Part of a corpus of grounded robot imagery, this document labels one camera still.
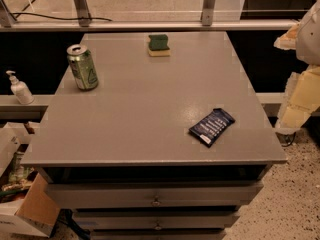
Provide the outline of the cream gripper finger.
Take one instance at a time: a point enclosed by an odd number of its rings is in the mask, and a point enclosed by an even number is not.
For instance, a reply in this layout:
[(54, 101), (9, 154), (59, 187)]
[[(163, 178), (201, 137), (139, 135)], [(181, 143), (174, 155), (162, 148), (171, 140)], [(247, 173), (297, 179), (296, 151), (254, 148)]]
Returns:
[(287, 80), (275, 131), (283, 135), (297, 132), (320, 108), (320, 67), (309, 65), (302, 73), (293, 72)]
[(286, 33), (275, 40), (274, 46), (282, 50), (295, 50), (298, 30), (299, 24), (292, 26)]

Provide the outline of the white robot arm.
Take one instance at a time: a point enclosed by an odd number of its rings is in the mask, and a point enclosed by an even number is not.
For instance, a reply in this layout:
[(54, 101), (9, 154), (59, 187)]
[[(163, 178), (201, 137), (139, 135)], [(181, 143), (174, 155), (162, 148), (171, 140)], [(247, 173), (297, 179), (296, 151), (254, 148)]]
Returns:
[(288, 78), (277, 115), (275, 131), (291, 135), (320, 107), (320, 0), (299, 23), (278, 37), (274, 46), (295, 50), (297, 59), (308, 65), (302, 73), (293, 72)]

